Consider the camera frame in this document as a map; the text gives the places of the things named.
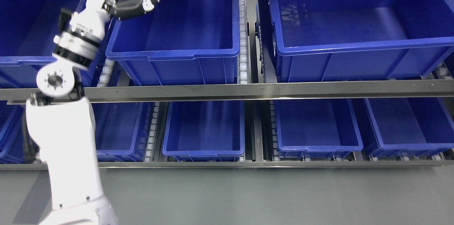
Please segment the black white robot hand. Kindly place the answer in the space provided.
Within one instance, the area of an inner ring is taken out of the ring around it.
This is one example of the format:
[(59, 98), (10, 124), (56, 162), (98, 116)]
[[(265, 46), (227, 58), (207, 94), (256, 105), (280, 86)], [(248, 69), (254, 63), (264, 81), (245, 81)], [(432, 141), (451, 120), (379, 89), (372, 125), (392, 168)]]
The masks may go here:
[(145, 15), (161, 0), (86, 0), (81, 12), (72, 14), (65, 32), (86, 42), (99, 43), (106, 24), (115, 18), (126, 20)]

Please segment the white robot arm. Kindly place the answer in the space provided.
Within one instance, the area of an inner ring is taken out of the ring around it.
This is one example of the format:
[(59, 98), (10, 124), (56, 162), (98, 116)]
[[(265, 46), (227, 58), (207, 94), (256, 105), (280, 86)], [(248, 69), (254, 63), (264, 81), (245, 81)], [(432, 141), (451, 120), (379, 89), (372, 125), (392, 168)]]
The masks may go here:
[(41, 225), (117, 225), (104, 194), (95, 147), (92, 105), (78, 70), (92, 63), (105, 36), (105, 22), (76, 22), (55, 37), (56, 61), (36, 75), (39, 91), (26, 101), (28, 135), (47, 164), (52, 209)]

